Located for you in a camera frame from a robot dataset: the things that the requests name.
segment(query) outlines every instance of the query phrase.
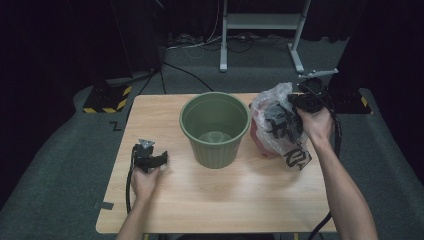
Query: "human arm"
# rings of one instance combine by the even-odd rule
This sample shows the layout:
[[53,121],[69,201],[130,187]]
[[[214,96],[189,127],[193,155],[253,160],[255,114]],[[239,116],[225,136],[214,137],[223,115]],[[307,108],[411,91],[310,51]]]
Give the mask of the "human arm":
[[156,186],[156,179],[159,172],[160,168],[156,168],[153,172],[145,174],[139,168],[134,168],[131,186],[136,199],[116,239],[141,239],[145,215],[149,207],[150,197]]
[[324,176],[327,199],[341,239],[378,239],[371,211],[361,191],[340,163],[330,143],[333,121],[329,111],[298,113],[303,128],[318,155]]

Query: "dark background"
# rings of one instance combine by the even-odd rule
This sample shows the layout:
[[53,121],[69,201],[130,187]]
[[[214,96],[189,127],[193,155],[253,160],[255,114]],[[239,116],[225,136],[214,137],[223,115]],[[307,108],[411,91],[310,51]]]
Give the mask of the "dark background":
[[[276,7],[281,1],[229,2],[232,12],[302,8],[294,0],[286,1],[285,8]],[[73,96],[78,91],[160,67],[163,38],[157,30],[172,36],[211,34],[216,1],[162,3],[164,11],[150,1],[134,0],[0,2],[1,206],[38,149],[75,113]],[[371,89],[421,181],[423,10],[421,1],[314,0],[302,35],[330,41],[351,37],[330,89],[338,95]],[[220,35],[220,24],[215,35]]]

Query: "right hand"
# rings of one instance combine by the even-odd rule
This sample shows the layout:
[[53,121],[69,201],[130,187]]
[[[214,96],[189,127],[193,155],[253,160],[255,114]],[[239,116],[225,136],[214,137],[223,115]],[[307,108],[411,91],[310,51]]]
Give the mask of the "right hand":
[[138,167],[134,168],[131,186],[134,189],[136,201],[146,201],[150,198],[150,195],[156,187],[156,179],[159,172],[160,167],[148,174],[141,171]]
[[324,107],[316,113],[308,113],[297,108],[297,113],[302,118],[303,130],[311,140],[330,139],[334,124],[327,108]]

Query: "wrist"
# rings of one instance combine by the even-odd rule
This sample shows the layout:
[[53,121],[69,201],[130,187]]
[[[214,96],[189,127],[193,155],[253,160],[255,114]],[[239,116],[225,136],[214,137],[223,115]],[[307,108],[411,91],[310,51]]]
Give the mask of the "wrist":
[[146,205],[148,205],[149,201],[145,199],[138,199],[136,198],[132,207],[132,210],[134,209],[144,209]]
[[150,201],[150,193],[141,193],[139,194],[140,196],[136,196],[135,198],[135,202],[140,203],[140,204],[145,204],[147,202]]
[[311,137],[312,145],[315,148],[315,151],[324,150],[328,148],[333,148],[330,143],[330,139],[325,137]]

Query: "green bucket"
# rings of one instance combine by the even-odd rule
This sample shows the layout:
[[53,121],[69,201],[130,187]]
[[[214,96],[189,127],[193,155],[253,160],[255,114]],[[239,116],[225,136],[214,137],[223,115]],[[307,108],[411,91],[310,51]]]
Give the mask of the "green bucket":
[[196,160],[212,169],[234,161],[250,121],[247,106],[222,92],[199,94],[180,113],[181,129],[190,140]]

